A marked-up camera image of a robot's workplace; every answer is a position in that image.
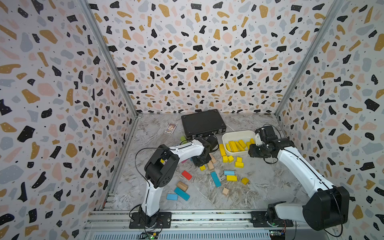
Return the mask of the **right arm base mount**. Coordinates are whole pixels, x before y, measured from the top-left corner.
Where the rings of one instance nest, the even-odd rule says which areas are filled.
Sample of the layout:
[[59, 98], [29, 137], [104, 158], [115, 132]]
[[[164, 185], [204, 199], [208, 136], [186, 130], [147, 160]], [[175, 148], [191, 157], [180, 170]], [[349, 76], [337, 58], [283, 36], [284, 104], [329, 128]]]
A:
[[295, 223], [291, 220], [270, 218], [267, 211], [252, 211], [250, 222], [254, 228], [283, 228], [295, 226]]

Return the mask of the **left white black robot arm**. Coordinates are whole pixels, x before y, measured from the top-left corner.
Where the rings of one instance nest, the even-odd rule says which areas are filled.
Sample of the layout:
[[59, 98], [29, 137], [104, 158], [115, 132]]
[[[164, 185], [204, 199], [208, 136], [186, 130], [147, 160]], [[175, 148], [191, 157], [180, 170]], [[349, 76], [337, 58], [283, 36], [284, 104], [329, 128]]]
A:
[[191, 159], [196, 167], [202, 167], [211, 160], [210, 154], [218, 149], [214, 135], [197, 137], [181, 145], [168, 147], [160, 145], [144, 167], [143, 177], [147, 182], [146, 193], [139, 213], [146, 220], [155, 218], [160, 212], [160, 198], [165, 187], [173, 178], [178, 164]]

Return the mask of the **long yellow block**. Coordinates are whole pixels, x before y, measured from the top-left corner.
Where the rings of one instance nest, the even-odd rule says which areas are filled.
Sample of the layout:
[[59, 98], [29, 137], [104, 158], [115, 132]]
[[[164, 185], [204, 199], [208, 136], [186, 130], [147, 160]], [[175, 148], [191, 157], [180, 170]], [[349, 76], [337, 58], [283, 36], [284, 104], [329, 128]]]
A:
[[231, 152], [236, 153], [236, 152], [239, 151], [235, 141], [229, 141], [229, 145], [230, 145], [230, 148], [231, 148]]
[[223, 144], [219, 144], [219, 150], [222, 157], [227, 155], [225, 146]]

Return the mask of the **yellow block cluster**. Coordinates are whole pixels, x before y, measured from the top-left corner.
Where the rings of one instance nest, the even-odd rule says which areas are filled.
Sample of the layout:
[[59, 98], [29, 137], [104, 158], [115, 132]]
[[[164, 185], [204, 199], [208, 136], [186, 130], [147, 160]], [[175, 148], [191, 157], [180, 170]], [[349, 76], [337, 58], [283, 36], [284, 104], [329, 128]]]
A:
[[242, 162], [235, 162], [235, 167], [236, 168], [243, 168], [244, 167], [244, 163], [242, 163]]

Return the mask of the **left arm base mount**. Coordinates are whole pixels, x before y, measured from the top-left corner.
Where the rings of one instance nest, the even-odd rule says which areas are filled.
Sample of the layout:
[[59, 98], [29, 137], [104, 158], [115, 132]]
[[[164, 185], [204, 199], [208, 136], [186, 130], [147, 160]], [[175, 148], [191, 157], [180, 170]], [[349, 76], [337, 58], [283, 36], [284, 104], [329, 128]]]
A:
[[169, 229], [171, 227], [172, 213], [158, 212], [151, 217], [143, 213], [133, 213], [129, 229]]

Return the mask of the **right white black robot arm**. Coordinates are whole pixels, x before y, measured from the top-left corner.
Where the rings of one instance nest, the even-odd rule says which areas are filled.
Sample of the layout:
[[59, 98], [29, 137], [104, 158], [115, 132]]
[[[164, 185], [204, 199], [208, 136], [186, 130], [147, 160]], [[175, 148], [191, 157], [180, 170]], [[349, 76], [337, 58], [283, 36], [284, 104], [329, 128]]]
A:
[[275, 158], [284, 164], [300, 182], [309, 201], [305, 205], [277, 202], [269, 204], [266, 222], [277, 226], [289, 220], [307, 223], [315, 231], [342, 226], [348, 221], [350, 194], [318, 173], [300, 154], [294, 143], [279, 138], [274, 127], [267, 125], [255, 131], [256, 141], [250, 145], [252, 158]]

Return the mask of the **white plastic bin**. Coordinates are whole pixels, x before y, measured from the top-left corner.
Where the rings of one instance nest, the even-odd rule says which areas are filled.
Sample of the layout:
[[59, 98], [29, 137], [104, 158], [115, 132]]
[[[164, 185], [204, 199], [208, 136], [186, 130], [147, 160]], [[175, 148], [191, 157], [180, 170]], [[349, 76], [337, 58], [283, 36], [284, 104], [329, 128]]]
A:
[[[235, 141], [239, 149], [238, 152], [231, 152], [229, 141]], [[260, 137], [253, 131], [238, 131], [225, 133], [222, 136], [222, 142], [225, 146], [227, 156], [243, 156], [247, 155], [249, 147], [252, 144], [261, 144]]]

